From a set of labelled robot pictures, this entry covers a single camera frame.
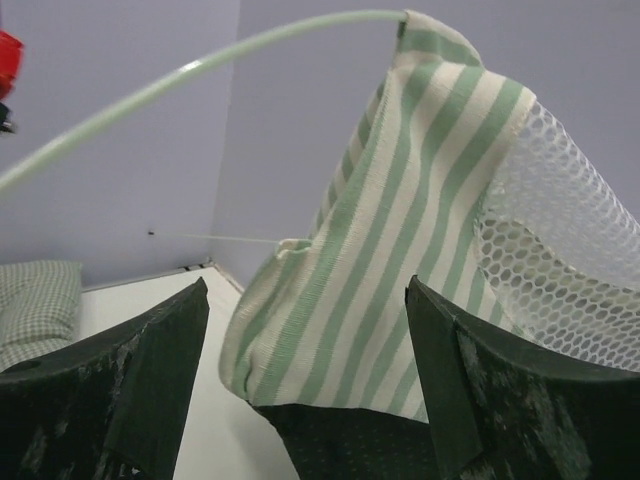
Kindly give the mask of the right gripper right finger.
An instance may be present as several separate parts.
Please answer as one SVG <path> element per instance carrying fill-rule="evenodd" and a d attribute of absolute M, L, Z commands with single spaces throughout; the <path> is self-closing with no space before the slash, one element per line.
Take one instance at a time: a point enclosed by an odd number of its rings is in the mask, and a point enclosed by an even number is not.
<path fill-rule="evenodd" d="M 540 347 L 412 278 L 411 343 L 444 479 L 635 479 L 639 377 Z"/>

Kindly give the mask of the white tent pole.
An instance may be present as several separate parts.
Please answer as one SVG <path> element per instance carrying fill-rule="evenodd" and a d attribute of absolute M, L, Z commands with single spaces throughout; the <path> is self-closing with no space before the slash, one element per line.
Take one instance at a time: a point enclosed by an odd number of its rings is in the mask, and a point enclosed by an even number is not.
<path fill-rule="evenodd" d="M 1 192 L 3 194 L 9 192 L 31 175 L 50 166 L 55 160 L 71 152 L 82 143 L 106 131 L 110 126 L 123 120 L 134 111 L 159 99 L 168 91 L 185 84 L 200 74 L 230 64 L 271 44 L 314 30 L 370 21 L 400 23 L 406 17 L 407 14 L 401 10 L 381 9 L 344 11 L 314 16 L 274 27 L 190 61 L 105 107 L 25 156 L 1 174 Z"/>
<path fill-rule="evenodd" d="M 182 239 L 182 240 L 221 241 L 221 242 L 236 242 L 236 243 L 264 244 L 264 245 L 277 245 L 280 243 L 280 240 L 273 240 L 273 239 L 252 238 L 252 237 L 242 237 L 242 236 L 161 232 L 158 230 L 147 230 L 146 235 L 148 237 L 161 238 L 161 239 L 166 238 L 166 239 Z"/>

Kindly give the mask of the green striped pet tent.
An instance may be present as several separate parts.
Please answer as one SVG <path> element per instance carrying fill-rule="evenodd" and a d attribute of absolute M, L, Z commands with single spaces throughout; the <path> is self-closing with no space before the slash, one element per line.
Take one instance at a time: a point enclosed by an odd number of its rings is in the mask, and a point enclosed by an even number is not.
<path fill-rule="evenodd" d="M 524 85 L 419 12 L 308 236 L 244 290 L 223 385 L 279 434 L 301 479 L 435 479 L 405 291 L 551 351 L 639 369 L 639 225 Z"/>

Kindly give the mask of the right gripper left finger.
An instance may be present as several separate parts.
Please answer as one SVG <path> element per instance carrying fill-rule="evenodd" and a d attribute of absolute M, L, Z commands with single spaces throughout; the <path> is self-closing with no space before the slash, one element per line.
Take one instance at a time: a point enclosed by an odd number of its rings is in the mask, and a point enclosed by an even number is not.
<path fill-rule="evenodd" d="M 203 279 L 1 374 L 4 479 L 171 479 L 209 318 Z"/>

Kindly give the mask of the green checkered cushion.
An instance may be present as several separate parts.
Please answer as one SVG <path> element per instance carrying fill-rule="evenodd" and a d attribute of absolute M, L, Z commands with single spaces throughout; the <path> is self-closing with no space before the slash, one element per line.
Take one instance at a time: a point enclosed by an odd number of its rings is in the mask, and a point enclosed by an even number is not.
<path fill-rule="evenodd" d="M 74 342 L 81 307 L 78 262 L 39 260 L 1 267 L 1 369 Z"/>

